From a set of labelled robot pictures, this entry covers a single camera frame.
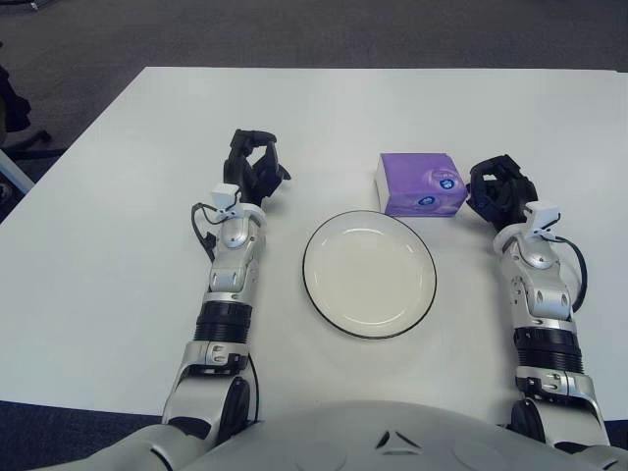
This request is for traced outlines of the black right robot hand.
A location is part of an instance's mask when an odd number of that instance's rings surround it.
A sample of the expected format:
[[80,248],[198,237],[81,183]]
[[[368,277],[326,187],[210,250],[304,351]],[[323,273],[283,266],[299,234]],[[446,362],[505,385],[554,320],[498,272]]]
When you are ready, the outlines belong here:
[[534,184],[507,154],[485,160],[470,170],[467,205],[497,232],[524,223],[524,208],[537,201]]

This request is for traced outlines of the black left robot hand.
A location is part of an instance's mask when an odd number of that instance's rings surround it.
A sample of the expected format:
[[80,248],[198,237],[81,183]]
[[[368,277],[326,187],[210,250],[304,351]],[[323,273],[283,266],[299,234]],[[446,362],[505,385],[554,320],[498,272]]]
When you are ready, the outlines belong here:
[[[240,201],[262,206],[282,181],[289,181],[288,170],[279,163],[276,149],[277,138],[266,131],[236,130],[230,144],[230,154],[224,163],[224,183],[236,185]],[[263,156],[253,165],[248,157],[256,148],[263,147]]]

